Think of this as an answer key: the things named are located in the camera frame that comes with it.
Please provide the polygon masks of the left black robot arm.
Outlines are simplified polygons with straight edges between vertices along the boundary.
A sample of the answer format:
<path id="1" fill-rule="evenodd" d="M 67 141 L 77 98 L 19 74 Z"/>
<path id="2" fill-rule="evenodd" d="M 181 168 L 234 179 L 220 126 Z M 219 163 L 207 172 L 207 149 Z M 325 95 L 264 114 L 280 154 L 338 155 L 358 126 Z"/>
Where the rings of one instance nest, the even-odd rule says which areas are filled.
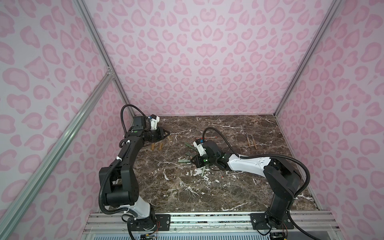
<path id="1" fill-rule="evenodd" d="M 140 189 L 134 172 L 134 164 L 139 151 L 146 143 L 157 143 L 170 135 L 158 126 L 160 117 L 137 116 L 133 125 L 125 130 L 119 143 L 120 152 L 109 167 L 99 171 L 99 208 L 105 215 L 125 213 L 129 230 L 142 228 L 152 230 L 157 226 L 154 207 L 140 197 Z"/>

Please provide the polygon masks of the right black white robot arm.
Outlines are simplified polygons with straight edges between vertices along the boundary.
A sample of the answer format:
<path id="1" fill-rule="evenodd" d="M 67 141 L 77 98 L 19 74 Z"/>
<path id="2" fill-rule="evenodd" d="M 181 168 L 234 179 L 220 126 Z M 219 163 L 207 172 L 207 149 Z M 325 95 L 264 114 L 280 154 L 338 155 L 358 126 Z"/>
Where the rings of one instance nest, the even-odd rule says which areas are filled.
<path id="1" fill-rule="evenodd" d="M 284 219 L 291 210 L 294 199 L 308 185 L 291 164 L 296 159 L 282 155 L 244 156 L 222 151 L 214 141 L 193 142 L 198 154 L 191 162 L 197 168 L 216 166 L 221 171 L 246 172 L 266 178 L 273 191 L 272 202 L 260 219 L 254 220 L 254 229 L 279 229 L 285 225 Z"/>

